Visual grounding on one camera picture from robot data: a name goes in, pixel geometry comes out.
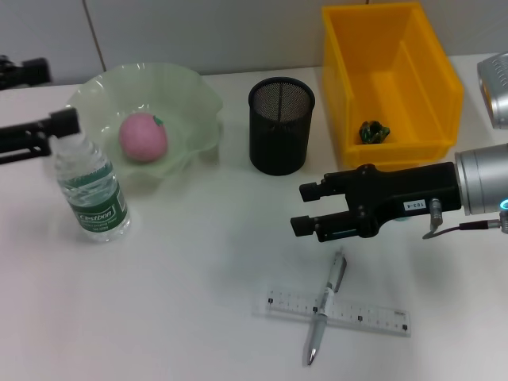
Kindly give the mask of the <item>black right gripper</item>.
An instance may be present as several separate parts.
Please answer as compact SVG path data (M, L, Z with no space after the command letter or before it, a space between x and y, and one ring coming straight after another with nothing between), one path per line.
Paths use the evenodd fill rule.
M320 183L299 187L304 202L343 194L349 211L290 220L296 237L316 234L319 242L348 237L373 237L386 222L430 213L430 201L441 209L461 208L455 165L451 162L401 171L380 171L372 164L356 170L327 173Z

